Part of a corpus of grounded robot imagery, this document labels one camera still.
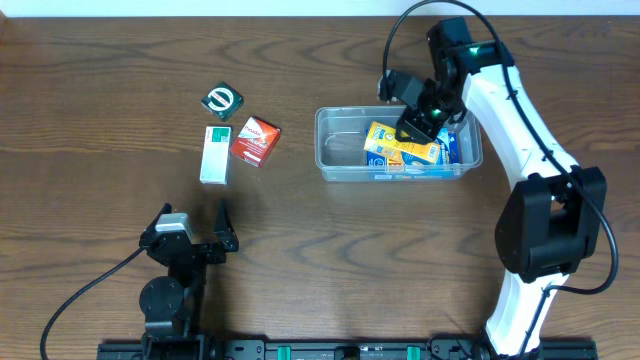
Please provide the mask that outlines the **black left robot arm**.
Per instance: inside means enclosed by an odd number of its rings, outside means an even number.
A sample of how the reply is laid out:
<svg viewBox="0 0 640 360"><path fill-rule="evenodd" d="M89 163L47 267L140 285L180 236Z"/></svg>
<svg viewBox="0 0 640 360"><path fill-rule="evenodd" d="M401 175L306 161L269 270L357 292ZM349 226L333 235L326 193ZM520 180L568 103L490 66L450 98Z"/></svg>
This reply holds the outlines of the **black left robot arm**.
<svg viewBox="0 0 640 360"><path fill-rule="evenodd" d="M168 203L142 232L139 246L165 266L168 274L150 280L141 290L139 306L145 316L143 360L214 359L218 344L199 329L200 312L209 265L226 262L239 250L239 240L226 206L218 206L213 238L194 244L189 216L176 213Z"/></svg>

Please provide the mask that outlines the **yellow cough syrup box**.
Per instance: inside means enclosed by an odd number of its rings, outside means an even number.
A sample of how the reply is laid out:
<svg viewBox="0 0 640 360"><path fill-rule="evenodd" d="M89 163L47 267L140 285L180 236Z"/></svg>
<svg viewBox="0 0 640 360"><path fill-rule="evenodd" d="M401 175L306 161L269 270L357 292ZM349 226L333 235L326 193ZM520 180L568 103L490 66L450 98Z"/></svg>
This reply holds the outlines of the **yellow cough syrup box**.
<svg viewBox="0 0 640 360"><path fill-rule="evenodd" d="M396 139L396 129L373 122L367 133L364 149L404 165L436 165L440 160L441 147L437 143L425 145L401 142Z"/></svg>

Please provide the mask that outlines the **blue Kool Fever box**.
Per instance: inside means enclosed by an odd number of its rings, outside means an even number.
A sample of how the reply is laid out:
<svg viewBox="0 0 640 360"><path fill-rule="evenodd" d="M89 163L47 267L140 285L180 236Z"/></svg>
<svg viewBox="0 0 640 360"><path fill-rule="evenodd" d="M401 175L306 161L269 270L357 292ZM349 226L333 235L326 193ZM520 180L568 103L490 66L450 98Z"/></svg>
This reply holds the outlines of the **blue Kool Fever box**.
<svg viewBox="0 0 640 360"><path fill-rule="evenodd" d="M401 142L395 135L393 127L378 122L371 124L364 145L370 167L418 177L456 175L451 165L460 163L460 155L458 136L454 132L442 128L435 141L425 145Z"/></svg>

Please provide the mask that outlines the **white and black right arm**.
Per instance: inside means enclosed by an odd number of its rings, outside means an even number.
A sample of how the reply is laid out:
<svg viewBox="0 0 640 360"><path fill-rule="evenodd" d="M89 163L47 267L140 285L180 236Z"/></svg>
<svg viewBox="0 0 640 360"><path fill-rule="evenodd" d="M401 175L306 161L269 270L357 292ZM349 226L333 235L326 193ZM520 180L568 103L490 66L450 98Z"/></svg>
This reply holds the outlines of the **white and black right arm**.
<svg viewBox="0 0 640 360"><path fill-rule="evenodd" d="M541 359L540 330L553 297L611 231L603 205L607 184L556 141L524 90L514 59L498 35L475 41L463 18L438 22L427 34L431 79L384 69L378 95L404 107L402 142L429 144L448 122L474 116L489 137L511 193L495 228L505 275L476 359Z"/></svg>

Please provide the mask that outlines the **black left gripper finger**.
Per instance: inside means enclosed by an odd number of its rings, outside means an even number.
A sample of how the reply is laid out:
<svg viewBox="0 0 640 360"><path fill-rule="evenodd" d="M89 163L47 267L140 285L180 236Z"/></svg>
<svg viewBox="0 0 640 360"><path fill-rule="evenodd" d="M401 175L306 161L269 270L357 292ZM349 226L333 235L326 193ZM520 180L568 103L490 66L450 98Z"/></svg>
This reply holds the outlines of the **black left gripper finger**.
<svg viewBox="0 0 640 360"><path fill-rule="evenodd" d="M221 201L218 206L214 224L214 235L225 252L237 252L239 250L239 240L231 224L224 201Z"/></svg>
<svg viewBox="0 0 640 360"><path fill-rule="evenodd" d="M170 214L172 212L172 205L170 203L165 203L162 207L161 210L159 211L159 213L157 214L157 216L154 218L154 220L150 223L149 225L149 230L150 231L154 231L156 229L156 224L158 223L158 221L160 220L160 217L165 215L165 214Z"/></svg>

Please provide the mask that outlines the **clear plastic container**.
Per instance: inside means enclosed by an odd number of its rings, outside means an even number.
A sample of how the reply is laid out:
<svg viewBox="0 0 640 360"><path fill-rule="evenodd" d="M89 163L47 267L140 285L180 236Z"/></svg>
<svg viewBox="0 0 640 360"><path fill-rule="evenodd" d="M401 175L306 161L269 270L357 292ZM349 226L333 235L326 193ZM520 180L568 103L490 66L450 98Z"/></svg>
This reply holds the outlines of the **clear plastic container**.
<svg viewBox="0 0 640 360"><path fill-rule="evenodd" d="M472 115L447 123L426 145L401 142L403 106L325 107L315 114L315 160L329 182L454 180L483 161Z"/></svg>

